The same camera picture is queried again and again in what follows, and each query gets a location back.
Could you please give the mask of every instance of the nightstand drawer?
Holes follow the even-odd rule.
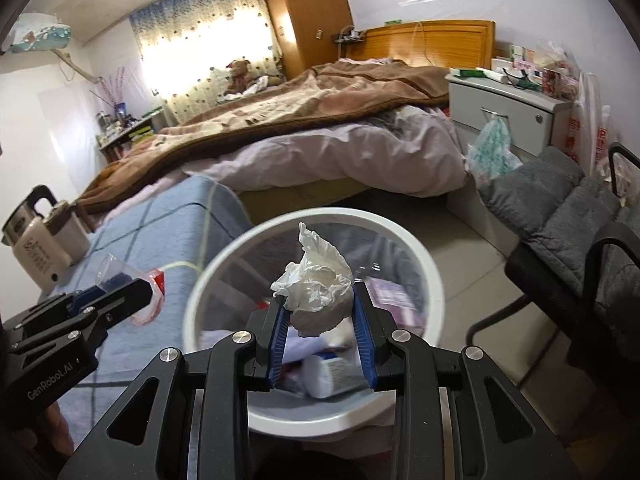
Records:
[[[451,119],[482,130],[491,120],[490,110],[505,119],[511,131],[511,143],[532,155],[538,155],[549,144],[553,114],[502,95],[449,83]]]

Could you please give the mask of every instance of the brown blanket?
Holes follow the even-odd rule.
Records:
[[[183,163],[215,158],[267,137],[355,121],[406,104],[447,102],[445,68],[329,63],[261,94],[212,108],[144,140],[112,162],[79,202],[105,213]]]

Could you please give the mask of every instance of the white trash can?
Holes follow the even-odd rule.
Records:
[[[323,207],[289,213],[236,238],[209,264],[189,298],[183,323],[184,351],[200,347],[204,330],[241,330],[270,286],[302,257],[298,224],[333,244],[355,278],[399,283],[425,314],[423,338],[437,346],[444,323],[444,290],[427,249],[406,229],[372,213]],[[282,390],[248,393],[252,431],[300,440],[335,440],[388,412],[394,392],[359,390],[325,400]]]

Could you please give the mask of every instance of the wooden headboard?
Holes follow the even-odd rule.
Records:
[[[369,29],[363,43],[349,44],[347,56],[392,57],[411,66],[491,68],[494,41],[495,23],[486,20],[402,23]]]

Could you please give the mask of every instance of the box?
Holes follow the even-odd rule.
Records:
[[[542,71],[542,93],[558,99],[562,89],[562,75],[555,70],[545,68]]]
[[[517,59],[524,61],[524,47],[517,45],[509,45],[509,57],[512,61]]]
[[[506,57],[494,57],[491,60],[491,70],[502,73],[502,69],[510,70],[513,68],[513,61]]]
[[[516,70],[524,70],[529,75],[538,75],[537,72],[539,71],[538,67],[533,63],[522,61],[520,59],[513,62],[513,67]]]

